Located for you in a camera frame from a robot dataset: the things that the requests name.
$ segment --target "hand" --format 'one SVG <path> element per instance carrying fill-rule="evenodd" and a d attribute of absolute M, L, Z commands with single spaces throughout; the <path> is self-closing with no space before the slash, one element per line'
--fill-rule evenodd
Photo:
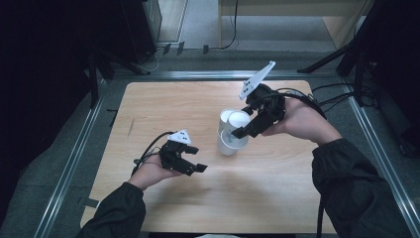
<path fill-rule="evenodd" d="M 263 136 L 287 133 L 319 146 L 342 138 L 324 117 L 299 99 L 286 98 L 285 109 L 284 119 L 262 132 Z"/>
<path fill-rule="evenodd" d="M 150 156 L 128 180 L 129 183 L 141 190 L 154 185 L 163 179 L 181 176 L 182 173 L 166 170 L 161 167 L 159 155 Z"/>

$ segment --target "paper cup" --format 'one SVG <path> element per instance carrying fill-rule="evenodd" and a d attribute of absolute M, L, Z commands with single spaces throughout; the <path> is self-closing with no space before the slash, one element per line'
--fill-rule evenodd
<path fill-rule="evenodd" d="M 229 115 L 231 115 L 232 112 L 237 111 L 235 109 L 225 109 L 220 113 L 220 119 L 219 119 L 219 130 L 217 133 L 220 135 L 222 133 L 223 129 L 225 128 L 226 123 L 228 122 Z"/>
<path fill-rule="evenodd" d="M 245 111 L 234 111 L 229 115 L 228 121 L 222 132 L 222 140 L 231 148 L 240 150 L 247 146 L 249 136 L 242 139 L 236 138 L 232 132 L 240 127 L 245 127 L 251 122 L 251 117 Z"/>
<path fill-rule="evenodd" d="M 226 145 L 226 143 L 223 141 L 223 139 L 221 137 L 221 133 L 219 133 L 217 135 L 217 137 L 218 137 L 218 144 L 217 144 L 218 146 L 217 147 L 218 147 L 220 153 L 222 153 L 225 156 L 233 156 L 238 152 L 238 150 Z"/>

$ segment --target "white triangular bracket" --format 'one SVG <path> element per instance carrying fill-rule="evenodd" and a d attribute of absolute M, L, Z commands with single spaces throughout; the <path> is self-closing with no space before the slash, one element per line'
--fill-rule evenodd
<path fill-rule="evenodd" d="M 169 141 L 179 142 L 182 144 L 189 145 L 191 144 L 191 140 L 189 139 L 188 133 L 186 132 L 186 129 L 182 131 L 178 131 L 173 133 L 172 135 L 169 135 L 167 137 Z"/>
<path fill-rule="evenodd" d="M 275 61 L 270 61 L 269 64 L 257 72 L 254 76 L 250 77 L 248 80 L 244 81 L 244 86 L 242 87 L 241 94 L 239 94 L 239 98 L 244 100 L 248 95 L 250 95 L 263 81 L 266 75 L 272 70 L 275 66 Z"/>

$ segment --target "forearm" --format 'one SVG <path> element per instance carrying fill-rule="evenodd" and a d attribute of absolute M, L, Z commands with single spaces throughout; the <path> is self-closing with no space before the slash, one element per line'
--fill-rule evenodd
<path fill-rule="evenodd" d="M 313 182 L 340 237 L 410 237 L 387 181 L 350 142 L 314 150 Z"/>
<path fill-rule="evenodd" d="M 137 237 L 145 215 L 143 192 L 124 182 L 100 203 L 76 237 Z"/>

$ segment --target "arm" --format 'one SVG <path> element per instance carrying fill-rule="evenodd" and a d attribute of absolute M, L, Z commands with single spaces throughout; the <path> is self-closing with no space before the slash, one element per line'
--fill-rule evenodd
<path fill-rule="evenodd" d="M 163 179 L 180 175 L 163 169 L 159 156 L 149 157 L 127 182 L 102 200 L 76 237 L 138 237 L 146 215 L 143 192 Z"/>
<path fill-rule="evenodd" d="M 315 110 L 286 99 L 286 115 L 263 136 L 287 133 L 319 145 L 312 178 L 340 237 L 411 237 L 391 189 L 373 164 Z"/>

